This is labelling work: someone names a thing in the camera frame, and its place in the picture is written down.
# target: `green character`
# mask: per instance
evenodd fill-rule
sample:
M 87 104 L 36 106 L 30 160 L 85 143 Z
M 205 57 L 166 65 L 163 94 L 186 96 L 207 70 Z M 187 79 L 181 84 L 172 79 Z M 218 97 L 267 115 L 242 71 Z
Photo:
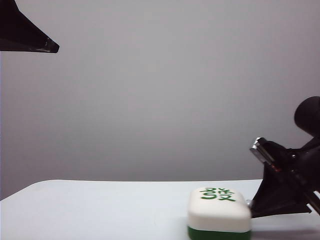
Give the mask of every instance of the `green character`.
M 235 202 L 236 200 L 234 199 L 231 199 L 232 196 L 231 195 L 228 195 L 228 194 L 220 194 L 219 195 L 219 200 L 223 201 L 223 200 L 228 200 L 228 201 L 231 201 L 231 202 Z

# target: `gray backdrop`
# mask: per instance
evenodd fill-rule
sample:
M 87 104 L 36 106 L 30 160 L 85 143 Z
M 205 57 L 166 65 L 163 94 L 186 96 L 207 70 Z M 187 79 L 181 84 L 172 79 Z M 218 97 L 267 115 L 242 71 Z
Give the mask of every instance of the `gray backdrop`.
M 17 0 L 58 54 L 2 52 L 2 198 L 48 179 L 262 177 L 320 95 L 318 0 Z

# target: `white table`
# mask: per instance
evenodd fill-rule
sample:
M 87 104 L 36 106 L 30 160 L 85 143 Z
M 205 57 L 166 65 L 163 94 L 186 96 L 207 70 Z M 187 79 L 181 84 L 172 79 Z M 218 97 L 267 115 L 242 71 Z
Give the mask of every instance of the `white table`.
M 1 240 L 188 240 L 192 190 L 232 188 L 252 199 L 260 182 L 42 181 L 1 201 Z M 252 230 L 254 240 L 319 240 L 320 216 L 256 218 Z

